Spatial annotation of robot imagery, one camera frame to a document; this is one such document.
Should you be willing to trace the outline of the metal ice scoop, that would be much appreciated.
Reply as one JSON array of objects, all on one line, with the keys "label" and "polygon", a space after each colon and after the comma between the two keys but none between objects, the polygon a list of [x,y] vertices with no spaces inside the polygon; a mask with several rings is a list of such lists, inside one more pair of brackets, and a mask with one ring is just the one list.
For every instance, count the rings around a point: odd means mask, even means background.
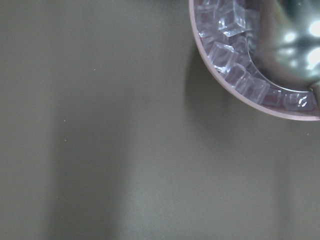
[{"label": "metal ice scoop", "polygon": [[247,33],[257,70],[274,85],[320,98],[320,2],[248,0],[257,11]]}]

